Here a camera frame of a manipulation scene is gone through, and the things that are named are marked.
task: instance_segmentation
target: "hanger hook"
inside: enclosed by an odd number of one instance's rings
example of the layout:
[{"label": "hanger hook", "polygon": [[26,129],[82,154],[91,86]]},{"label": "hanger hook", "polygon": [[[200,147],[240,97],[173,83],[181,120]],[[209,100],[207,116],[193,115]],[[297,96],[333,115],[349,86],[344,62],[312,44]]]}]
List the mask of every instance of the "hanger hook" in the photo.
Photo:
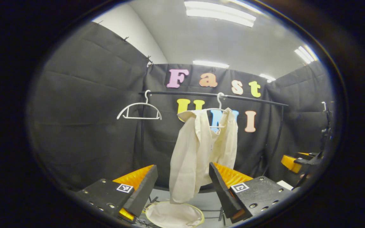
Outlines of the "hanger hook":
[{"label": "hanger hook", "polygon": [[147,93],[150,92],[150,90],[146,90],[146,92],[144,93],[144,96],[146,97],[146,104],[149,103],[149,98],[147,98]]},{"label": "hanger hook", "polygon": [[219,92],[218,95],[216,95],[216,99],[218,100],[219,103],[219,109],[222,108],[222,103],[220,101],[220,97],[224,97],[225,95],[222,92]]},{"label": "hanger hook", "polygon": [[326,102],[322,101],[322,104],[324,105],[325,109],[323,111],[326,111]]}]

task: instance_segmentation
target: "foam letter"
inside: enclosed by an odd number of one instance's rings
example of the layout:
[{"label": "foam letter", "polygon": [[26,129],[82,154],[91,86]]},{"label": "foam letter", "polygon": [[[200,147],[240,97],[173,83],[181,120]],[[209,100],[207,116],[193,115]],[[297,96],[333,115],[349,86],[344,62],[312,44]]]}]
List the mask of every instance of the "foam letter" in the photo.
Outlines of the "foam letter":
[{"label": "foam letter", "polygon": [[216,76],[213,73],[204,73],[201,75],[200,85],[203,87],[216,87],[218,83],[216,82]]},{"label": "foam letter", "polygon": [[254,97],[260,97],[261,96],[261,93],[258,92],[258,89],[260,88],[260,85],[258,85],[256,81],[250,82],[249,86],[252,89],[252,95]]},{"label": "foam letter", "polygon": [[201,110],[202,106],[205,104],[203,100],[194,100],[195,110]]},{"label": "foam letter", "polygon": [[178,82],[184,82],[184,77],[189,74],[189,71],[185,69],[172,69],[170,70],[170,73],[170,81],[168,82],[167,87],[179,88],[180,84],[178,84]]},{"label": "foam letter", "polygon": [[243,84],[241,81],[233,80],[232,81],[232,92],[237,95],[243,94]]},{"label": "foam letter", "polygon": [[188,110],[188,104],[191,103],[191,101],[188,99],[178,99],[177,103],[178,103],[177,113],[180,113],[180,112]]},{"label": "foam letter", "polygon": [[[222,118],[222,111],[211,110],[210,112],[212,113],[212,126],[218,126],[219,121],[221,121],[221,118]],[[219,130],[219,128],[216,128],[216,127],[212,127],[211,129],[214,132],[217,132]]]},{"label": "foam letter", "polygon": [[245,111],[247,115],[247,126],[245,128],[246,132],[255,132],[256,128],[254,127],[254,116],[256,115],[255,111]]},{"label": "foam letter", "polygon": [[[218,126],[219,125],[219,121],[221,121],[222,118],[222,111],[219,110],[211,110],[210,111],[212,113],[212,126]],[[235,115],[235,121],[237,122],[237,116],[239,115],[239,112],[236,110],[232,110],[233,115]],[[217,132],[219,130],[219,128],[216,127],[212,127],[211,128],[214,132]]]}]

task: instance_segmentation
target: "black metal rod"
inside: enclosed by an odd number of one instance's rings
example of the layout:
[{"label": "black metal rod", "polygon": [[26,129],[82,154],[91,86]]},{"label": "black metal rod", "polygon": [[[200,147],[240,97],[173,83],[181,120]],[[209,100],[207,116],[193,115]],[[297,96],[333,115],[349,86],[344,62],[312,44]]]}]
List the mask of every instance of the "black metal rod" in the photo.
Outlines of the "black metal rod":
[{"label": "black metal rod", "polygon": [[283,127],[283,120],[284,120],[284,106],[281,107],[281,121],[280,121],[280,127],[278,129],[278,135],[277,135],[277,139],[275,140],[275,145],[274,145],[274,149],[272,150],[272,153],[271,153],[271,158],[269,159],[270,161],[267,163],[267,166],[266,168],[264,169],[264,172],[263,172],[263,175],[265,175],[265,173],[267,172],[268,170],[268,167],[274,157],[274,154],[275,154],[275,151],[277,150],[277,147],[278,147],[278,142],[280,141],[280,136],[281,136],[281,129]]},{"label": "black metal rod", "polygon": [[[217,97],[216,93],[202,93],[202,92],[148,92],[147,94],[161,94],[161,95],[191,95],[191,96],[203,96],[203,97]],[[238,97],[238,96],[231,96],[231,95],[225,95],[224,98],[231,98],[231,99],[237,99],[237,100],[244,100],[244,101],[254,101],[258,103],[264,103],[264,104],[271,104],[271,105],[278,105],[278,106],[288,106],[286,104],[281,104],[273,101],[265,101],[265,100],[259,100],[255,98],[249,98],[249,97]]]}]

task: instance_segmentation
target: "white hanger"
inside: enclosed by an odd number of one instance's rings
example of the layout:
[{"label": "white hanger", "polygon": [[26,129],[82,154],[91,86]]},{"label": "white hanger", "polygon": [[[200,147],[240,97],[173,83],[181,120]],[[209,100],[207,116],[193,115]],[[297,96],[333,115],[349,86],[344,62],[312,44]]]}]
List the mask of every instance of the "white hanger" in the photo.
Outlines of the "white hanger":
[{"label": "white hanger", "polygon": [[323,111],[326,111],[326,102],[322,101],[322,104],[324,105],[325,109]]},{"label": "white hanger", "polygon": [[[117,120],[119,120],[120,115],[126,110],[126,116],[122,115],[123,118],[125,119],[138,119],[138,120],[161,120],[161,113],[160,111],[154,107],[153,105],[149,104],[149,98],[147,98],[147,93],[150,92],[150,90],[146,90],[146,92],[144,93],[144,96],[146,97],[146,103],[134,103],[134,104],[130,104],[128,106],[126,106],[124,109],[122,109],[122,111],[119,112],[119,115],[116,117]],[[146,118],[146,117],[129,117],[129,107],[133,106],[133,105],[148,105],[151,106],[153,108],[155,108],[155,110],[157,110],[157,116],[156,118]]]},{"label": "white hanger", "polygon": [[[219,103],[219,108],[207,108],[205,110],[219,110],[219,111],[223,111],[223,112],[227,112],[226,110],[222,109],[222,103],[220,101],[220,97],[224,97],[225,95],[222,92],[219,92],[218,95],[216,95],[216,99],[218,100]],[[210,126],[210,128],[224,128],[225,126]]]}]

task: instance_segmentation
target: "ceiling light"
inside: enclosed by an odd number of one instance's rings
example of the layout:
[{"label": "ceiling light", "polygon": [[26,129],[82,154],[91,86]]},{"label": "ceiling light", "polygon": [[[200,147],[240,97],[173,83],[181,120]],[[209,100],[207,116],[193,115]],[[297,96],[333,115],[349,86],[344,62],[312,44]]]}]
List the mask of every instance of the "ceiling light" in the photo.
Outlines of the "ceiling light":
[{"label": "ceiling light", "polygon": [[209,66],[209,67],[220,67],[220,68],[229,68],[229,65],[219,62],[209,62],[209,61],[201,61],[201,60],[193,60],[193,64],[195,65],[202,65],[202,66]]},{"label": "ceiling light", "polygon": [[239,5],[239,6],[243,6],[246,9],[249,9],[249,10],[255,12],[255,13],[261,13],[260,10],[256,9],[255,7],[249,6],[248,4],[245,4],[245,3],[241,2],[241,1],[238,1],[238,0],[228,0],[228,1],[229,2],[232,2],[232,3],[235,3],[235,4]]},{"label": "ceiling light", "polygon": [[210,17],[252,27],[256,17],[243,11],[206,2],[184,2],[189,17]]},{"label": "ceiling light", "polygon": [[314,61],[312,56],[305,50],[305,48],[299,47],[298,49],[309,59],[309,61]]},{"label": "ceiling light", "polygon": [[275,81],[275,78],[273,78],[273,77],[271,77],[271,76],[269,76],[269,75],[267,75],[267,74],[263,74],[263,73],[261,73],[261,74],[260,74],[260,77],[267,79],[267,82],[268,82],[268,83],[270,83],[270,82],[272,82],[272,81]]},{"label": "ceiling light", "polygon": [[307,64],[311,63],[310,59],[299,48],[295,50],[295,53],[297,53],[297,55],[299,55]]},{"label": "ceiling light", "polygon": [[315,53],[310,49],[310,47],[308,45],[305,45],[305,49],[307,50],[307,52],[312,56],[313,60],[317,61],[317,56],[315,55]]}]

